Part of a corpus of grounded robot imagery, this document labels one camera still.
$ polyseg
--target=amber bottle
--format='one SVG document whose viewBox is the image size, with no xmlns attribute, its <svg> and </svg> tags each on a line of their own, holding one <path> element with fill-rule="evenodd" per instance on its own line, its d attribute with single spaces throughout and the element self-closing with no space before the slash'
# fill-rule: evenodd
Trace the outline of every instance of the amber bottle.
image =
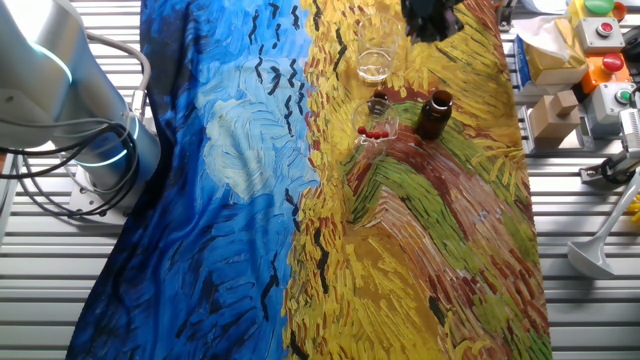
<svg viewBox="0 0 640 360">
<path fill-rule="evenodd" d="M 422 106 L 416 133 L 423 140 L 436 140 L 451 117 L 453 95 L 448 91 L 438 90 Z"/>
<path fill-rule="evenodd" d="M 389 101 L 389 98 L 387 98 L 387 94 L 383 93 L 382 91 L 376 91 L 375 93 L 373 93 L 370 99 L 380 99 L 384 101 Z M 382 104 L 386 104 L 386 103 L 378 102 L 375 105 L 369 104 L 369 113 L 371 115 L 383 116 L 389 109 L 387 108 L 387 106 L 384 106 Z"/>
</svg>

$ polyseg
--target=clear glass cup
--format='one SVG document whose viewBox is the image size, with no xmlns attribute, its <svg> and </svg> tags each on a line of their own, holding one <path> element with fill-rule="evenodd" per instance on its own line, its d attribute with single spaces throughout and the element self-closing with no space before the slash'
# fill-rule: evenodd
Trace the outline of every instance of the clear glass cup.
<svg viewBox="0 0 640 360">
<path fill-rule="evenodd" d="M 389 15 L 372 14 L 358 26 L 358 74 L 367 82 L 384 80 L 402 38 L 400 23 Z"/>
<path fill-rule="evenodd" d="M 386 154 L 391 140 L 398 136 L 398 112 L 390 102 L 371 98 L 358 104 L 351 116 L 351 126 L 358 133 L 354 152 L 369 162 L 374 162 Z M 380 135 L 378 138 L 360 134 L 364 128 L 368 133 Z"/>
</svg>

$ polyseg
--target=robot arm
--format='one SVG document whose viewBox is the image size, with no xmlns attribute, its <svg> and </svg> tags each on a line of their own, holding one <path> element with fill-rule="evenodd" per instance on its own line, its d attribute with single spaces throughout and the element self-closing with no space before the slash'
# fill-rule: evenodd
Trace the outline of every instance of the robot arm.
<svg viewBox="0 0 640 360">
<path fill-rule="evenodd" d="M 118 201 L 126 209 L 135 204 L 160 156 L 158 139 L 138 118 L 148 76 L 134 92 L 132 111 L 91 54 L 87 37 L 135 54 L 148 75 L 149 63 L 139 51 L 86 33 L 69 0 L 0 0 L 0 147 L 24 155 L 19 149 L 51 141 L 56 154 L 67 149 L 73 155 L 105 201 L 133 182 Z M 139 167 L 133 178 L 131 164 Z"/>
</svg>

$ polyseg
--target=white control box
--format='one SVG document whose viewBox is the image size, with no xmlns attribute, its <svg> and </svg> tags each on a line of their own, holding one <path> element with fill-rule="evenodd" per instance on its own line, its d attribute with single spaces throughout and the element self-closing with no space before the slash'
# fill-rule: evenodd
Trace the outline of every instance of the white control box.
<svg viewBox="0 0 640 360">
<path fill-rule="evenodd" d="M 587 125 L 594 139 L 620 134 L 618 113 L 629 108 L 629 96 L 635 87 L 629 83 L 600 84 L 584 101 Z"/>
<path fill-rule="evenodd" d="M 575 27 L 585 54 L 619 53 L 624 39 L 614 18 L 582 18 Z"/>
</svg>

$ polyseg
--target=metal slatted table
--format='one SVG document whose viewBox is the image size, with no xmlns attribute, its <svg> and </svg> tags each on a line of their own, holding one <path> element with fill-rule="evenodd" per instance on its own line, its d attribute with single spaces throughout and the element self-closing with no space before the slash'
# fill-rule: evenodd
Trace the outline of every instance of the metal slatted table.
<svg viewBox="0 0 640 360">
<path fill-rule="evenodd" d="M 139 1 L 85 0 L 74 5 L 87 30 L 139 46 Z M 515 18 L 531 16 L 522 8 L 514 12 Z M 638 24 L 640 15 L 629 15 L 623 31 Z M 514 37 L 513 32 L 503 33 L 512 80 Z M 141 78 L 136 60 L 99 44 L 90 47 L 109 79 L 131 100 Z M 535 101 L 517 98 L 517 105 Z M 523 140 L 528 141 L 520 121 Z M 619 274 L 613 280 L 582 278 L 566 256 L 567 241 L 595 234 L 621 193 L 581 185 L 580 167 L 598 164 L 621 149 L 619 141 L 597 142 L 596 147 L 596 152 L 571 156 L 528 155 L 553 354 L 557 360 L 638 360 L 640 225 L 625 216 L 609 238 L 606 254 Z M 34 170 L 57 161 L 34 159 Z M 54 199 L 69 202 L 72 182 L 64 171 L 40 183 Z M 0 247 L 0 359 L 64 358 L 84 301 L 119 233 L 119 226 L 62 222 L 41 211 L 18 187 Z"/>
</svg>

